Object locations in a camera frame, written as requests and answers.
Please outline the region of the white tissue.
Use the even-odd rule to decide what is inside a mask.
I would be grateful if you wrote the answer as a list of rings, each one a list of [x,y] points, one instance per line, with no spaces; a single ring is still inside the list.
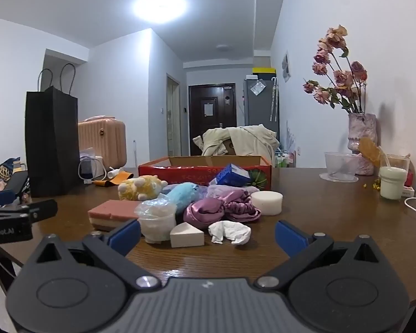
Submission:
[[[244,245],[251,238],[252,230],[242,223],[222,220],[211,224],[208,227],[208,232],[214,244],[223,244],[223,240],[226,238],[232,245]]]

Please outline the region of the amber dried leaf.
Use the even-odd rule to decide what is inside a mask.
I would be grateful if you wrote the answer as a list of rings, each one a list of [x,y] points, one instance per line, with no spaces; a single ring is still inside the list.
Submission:
[[[385,154],[382,149],[368,137],[359,139],[358,149],[361,155],[377,168],[381,166],[382,161],[385,159]]]

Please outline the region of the pink layered sponge block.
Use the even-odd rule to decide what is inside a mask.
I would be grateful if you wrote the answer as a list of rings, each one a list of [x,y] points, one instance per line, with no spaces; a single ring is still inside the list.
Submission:
[[[111,231],[129,220],[138,218],[135,213],[139,201],[108,200],[88,211],[92,226],[100,231]]]

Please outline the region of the yellow white plush toy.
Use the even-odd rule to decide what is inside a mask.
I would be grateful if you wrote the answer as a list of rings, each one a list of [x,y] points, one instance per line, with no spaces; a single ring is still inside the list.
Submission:
[[[118,185],[118,197],[127,201],[146,201],[157,198],[168,185],[157,175],[143,175],[123,181]]]

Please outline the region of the pink ribbed suitcase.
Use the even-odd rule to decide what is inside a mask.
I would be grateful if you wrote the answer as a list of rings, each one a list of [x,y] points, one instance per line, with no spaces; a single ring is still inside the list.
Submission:
[[[92,149],[103,165],[121,168],[127,162],[125,124],[115,117],[96,116],[78,124],[79,149]]]

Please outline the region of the lilac towel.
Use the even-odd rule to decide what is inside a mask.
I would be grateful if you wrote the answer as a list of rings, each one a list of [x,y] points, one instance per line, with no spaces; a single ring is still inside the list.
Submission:
[[[222,197],[223,195],[232,193],[234,191],[239,191],[239,190],[246,191],[249,195],[259,191],[259,189],[254,186],[235,187],[235,186],[213,184],[213,185],[208,186],[206,197],[207,198],[219,198],[219,197]]]

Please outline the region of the black paper shopping bag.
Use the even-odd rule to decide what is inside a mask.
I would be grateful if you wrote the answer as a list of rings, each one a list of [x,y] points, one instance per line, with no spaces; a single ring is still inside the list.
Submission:
[[[27,92],[24,139],[33,198],[66,195],[80,184],[76,97],[53,85]]]

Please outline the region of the blue white carton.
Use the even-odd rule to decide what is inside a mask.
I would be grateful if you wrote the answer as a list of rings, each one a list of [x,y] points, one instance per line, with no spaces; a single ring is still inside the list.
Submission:
[[[251,183],[249,172],[234,164],[228,164],[210,182],[210,185],[242,187]]]

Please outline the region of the beige coat on chair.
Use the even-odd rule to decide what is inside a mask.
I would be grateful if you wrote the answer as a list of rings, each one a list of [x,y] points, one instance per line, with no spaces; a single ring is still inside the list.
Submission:
[[[208,129],[193,142],[202,156],[260,156],[268,161],[280,146],[277,134],[263,124]]]

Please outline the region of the white wedge sponge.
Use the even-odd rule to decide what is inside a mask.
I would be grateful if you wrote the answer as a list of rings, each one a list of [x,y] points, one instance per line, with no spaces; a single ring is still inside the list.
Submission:
[[[173,248],[204,246],[204,232],[189,223],[181,223],[170,232],[170,244]]]

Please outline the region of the purple satin cloth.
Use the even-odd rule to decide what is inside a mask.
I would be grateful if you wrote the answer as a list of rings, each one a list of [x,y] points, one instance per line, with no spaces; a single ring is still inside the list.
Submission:
[[[183,214],[183,220],[204,230],[221,220],[249,223],[259,220],[261,215],[246,190],[233,190],[217,198],[205,197],[191,203]]]

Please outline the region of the dark entrance door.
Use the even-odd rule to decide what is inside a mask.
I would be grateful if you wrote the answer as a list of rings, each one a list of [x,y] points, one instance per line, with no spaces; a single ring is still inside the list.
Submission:
[[[211,128],[235,127],[237,109],[235,84],[205,84],[189,87],[190,153],[199,156],[201,149],[193,138]]]

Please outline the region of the white electronic device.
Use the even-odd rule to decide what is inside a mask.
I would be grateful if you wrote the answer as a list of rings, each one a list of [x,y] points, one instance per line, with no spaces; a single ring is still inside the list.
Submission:
[[[97,155],[93,148],[79,152],[78,176],[84,184],[106,179],[107,171],[103,164],[103,157]]]

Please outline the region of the wall picture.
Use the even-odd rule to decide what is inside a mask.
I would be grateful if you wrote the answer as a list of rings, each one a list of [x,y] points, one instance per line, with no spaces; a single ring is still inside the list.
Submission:
[[[288,52],[286,52],[285,55],[283,56],[281,67],[282,67],[282,77],[285,82],[288,82],[291,77],[291,69],[290,69],[290,64],[289,64]]]

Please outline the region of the dried pink roses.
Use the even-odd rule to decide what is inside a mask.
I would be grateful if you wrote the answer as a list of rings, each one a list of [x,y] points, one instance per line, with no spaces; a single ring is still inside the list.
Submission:
[[[312,71],[327,79],[326,84],[305,80],[303,91],[320,105],[341,107],[347,113],[366,113],[367,70],[358,61],[349,59],[347,29],[339,25],[329,28],[317,43]]]

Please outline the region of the yellow box on fridge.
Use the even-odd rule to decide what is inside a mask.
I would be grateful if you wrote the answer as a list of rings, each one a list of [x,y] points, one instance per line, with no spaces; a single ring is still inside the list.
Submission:
[[[277,70],[274,68],[268,68],[268,67],[253,67],[252,73],[253,74],[276,74]]]

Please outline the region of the white candle jar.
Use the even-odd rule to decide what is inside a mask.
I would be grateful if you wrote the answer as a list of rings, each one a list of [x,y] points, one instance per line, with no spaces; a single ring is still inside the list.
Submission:
[[[410,158],[393,154],[385,155],[380,162],[380,196],[400,200],[410,166]]]

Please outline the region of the plastic cup with wrap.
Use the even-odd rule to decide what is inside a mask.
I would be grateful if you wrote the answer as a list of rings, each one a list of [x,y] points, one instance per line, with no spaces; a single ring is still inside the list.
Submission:
[[[176,226],[177,206],[166,195],[141,202],[134,213],[138,215],[141,233],[148,244],[160,244],[170,240],[170,232]]]

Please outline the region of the grey refrigerator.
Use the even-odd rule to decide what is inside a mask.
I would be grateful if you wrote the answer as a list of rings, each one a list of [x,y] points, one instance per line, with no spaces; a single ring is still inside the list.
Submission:
[[[264,125],[280,136],[278,93],[274,91],[275,74],[257,74],[244,80],[245,125]]]

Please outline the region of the round ceiling light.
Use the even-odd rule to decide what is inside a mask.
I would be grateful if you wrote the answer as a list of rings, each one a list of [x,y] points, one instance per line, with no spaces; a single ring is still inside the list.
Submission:
[[[178,20],[189,9],[188,0],[134,0],[132,14],[153,25],[163,25]]]

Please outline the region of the red cardboard box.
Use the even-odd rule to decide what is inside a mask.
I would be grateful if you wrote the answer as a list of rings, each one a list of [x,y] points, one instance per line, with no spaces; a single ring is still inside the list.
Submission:
[[[270,190],[272,165],[260,156],[163,157],[141,164],[138,174],[157,175],[169,184],[193,182],[206,186],[230,163],[250,171],[252,183],[259,190]]]

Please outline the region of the light blue plush toy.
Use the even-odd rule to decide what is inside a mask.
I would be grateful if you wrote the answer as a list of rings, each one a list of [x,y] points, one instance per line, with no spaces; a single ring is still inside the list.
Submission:
[[[176,206],[176,214],[182,213],[191,203],[200,198],[198,185],[185,182],[177,184],[167,194],[167,198]]]

